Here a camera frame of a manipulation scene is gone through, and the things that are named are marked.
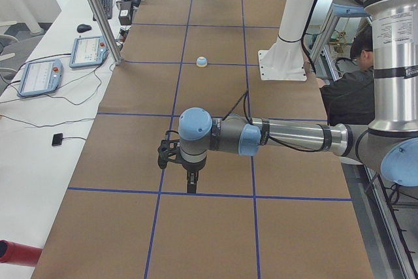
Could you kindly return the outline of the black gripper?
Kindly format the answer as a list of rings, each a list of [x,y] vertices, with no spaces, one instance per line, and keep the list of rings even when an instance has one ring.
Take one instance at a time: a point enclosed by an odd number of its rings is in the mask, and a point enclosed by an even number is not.
[[[199,171],[206,165],[205,161],[198,163],[184,162],[183,168],[187,172],[187,193],[197,192],[197,183],[199,180]]]

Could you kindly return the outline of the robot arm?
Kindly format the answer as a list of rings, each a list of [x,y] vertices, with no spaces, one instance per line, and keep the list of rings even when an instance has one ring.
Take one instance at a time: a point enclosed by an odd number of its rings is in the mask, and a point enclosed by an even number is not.
[[[179,119],[178,159],[195,193],[208,151],[253,156],[263,145],[332,152],[401,186],[417,185],[417,0],[334,0],[372,17],[375,118],[368,125],[271,122],[190,108]]]

